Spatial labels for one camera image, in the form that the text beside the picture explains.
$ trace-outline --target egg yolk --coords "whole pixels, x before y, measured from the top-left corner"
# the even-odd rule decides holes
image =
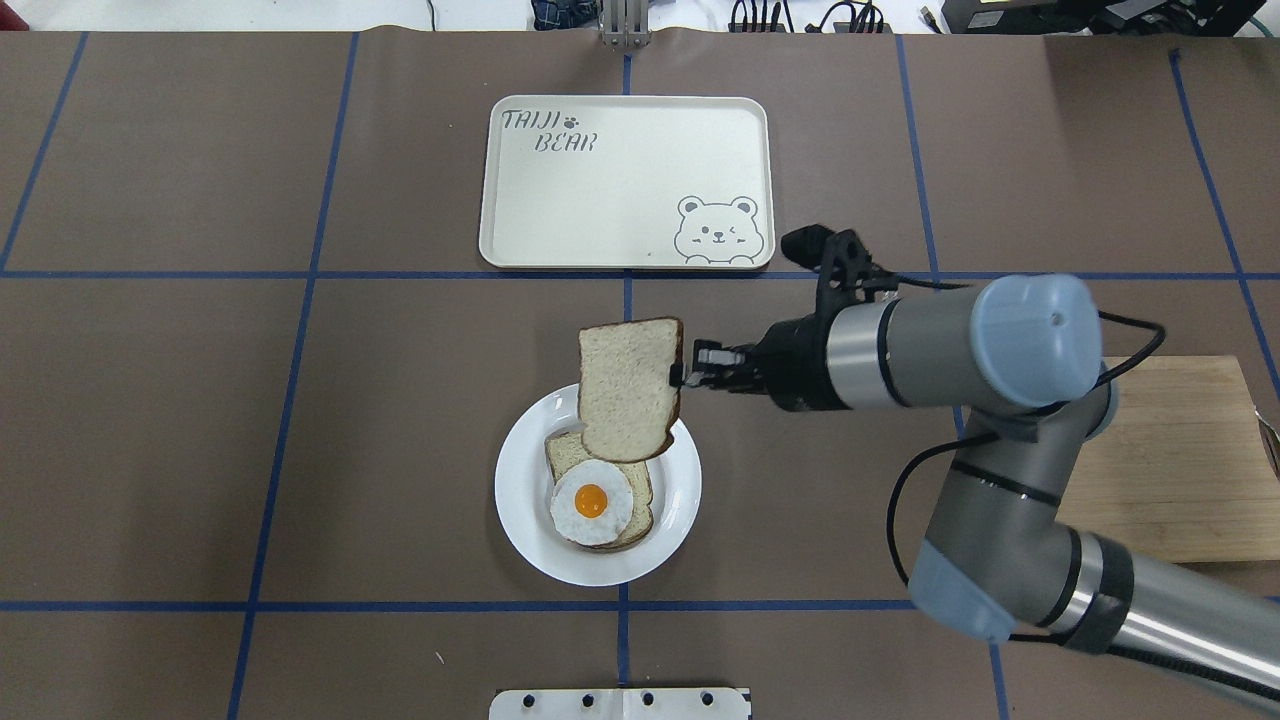
[[[573,506],[584,518],[599,518],[609,506],[609,496],[600,486],[582,486],[573,496]]]

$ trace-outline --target black band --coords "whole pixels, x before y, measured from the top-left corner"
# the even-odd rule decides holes
[[[952,470],[959,470],[959,471],[964,473],[965,475],[969,475],[970,478],[978,478],[979,480],[987,480],[988,483],[996,486],[997,488],[1006,489],[1006,491],[1009,491],[1009,492],[1011,492],[1014,495],[1021,495],[1021,496],[1025,496],[1025,497],[1028,497],[1030,500],[1034,500],[1037,502],[1043,502],[1044,505],[1048,505],[1050,507],[1057,507],[1059,505],[1062,503],[1062,498],[1059,497],[1059,496],[1056,496],[1056,495],[1053,495],[1053,493],[1051,493],[1051,492],[1044,492],[1042,489],[1033,488],[1030,486],[1025,486],[1025,484],[1019,483],[1018,480],[1015,480],[1012,478],[1006,478],[1006,477],[1001,475],[1000,473],[992,473],[991,470],[986,470],[983,468],[978,468],[978,466],[970,465],[968,462],[961,462],[959,460],[952,461],[951,462],[951,469]]]
[[[1068,528],[1066,532],[1071,536],[1071,566],[1066,570],[1066,583],[1062,584],[1062,593],[1057,596],[1053,610],[1036,623],[1037,628],[1048,628],[1066,612],[1066,605],[1071,602],[1071,594],[1075,592],[1075,583],[1080,582],[1080,533],[1075,532],[1075,528]]]
[[[1102,579],[1098,592],[1089,601],[1080,624],[1071,630],[1062,647],[1103,655],[1115,639],[1133,603],[1133,556],[1129,548],[1100,537],[1102,548]]]
[[[893,384],[893,373],[888,369],[888,318],[893,314],[893,307],[901,300],[890,301],[888,307],[881,313],[879,328],[876,329],[876,356],[879,357],[881,364],[881,379],[884,380],[884,389],[888,391],[888,396],[893,398],[902,407],[910,407],[902,396],[899,395],[897,387]]]

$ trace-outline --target round plate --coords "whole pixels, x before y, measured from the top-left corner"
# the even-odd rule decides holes
[[[675,442],[646,462],[653,484],[649,534],[622,550],[589,550],[562,538],[552,523],[552,469],[544,445],[553,434],[580,429],[576,384],[525,410],[498,454],[493,483],[498,519],[520,555],[557,580],[588,587],[626,583],[662,565],[694,525],[703,496],[698,448],[685,424],[676,420]]]

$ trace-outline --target red object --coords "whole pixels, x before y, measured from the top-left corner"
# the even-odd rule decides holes
[[[0,29],[31,29],[31,26],[19,18],[8,3],[0,3]]]

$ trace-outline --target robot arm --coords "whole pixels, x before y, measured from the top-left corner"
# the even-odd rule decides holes
[[[782,249],[819,272],[815,313],[754,345],[696,341],[686,384],[767,393],[788,411],[972,406],[909,584],[922,611],[992,643],[1033,624],[1051,633],[1036,639],[1175,670],[1280,715],[1280,605],[1055,519],[1082,445],[1115,409],[1079,279],[879,299],[913,281],[851,231],[809,227]]]

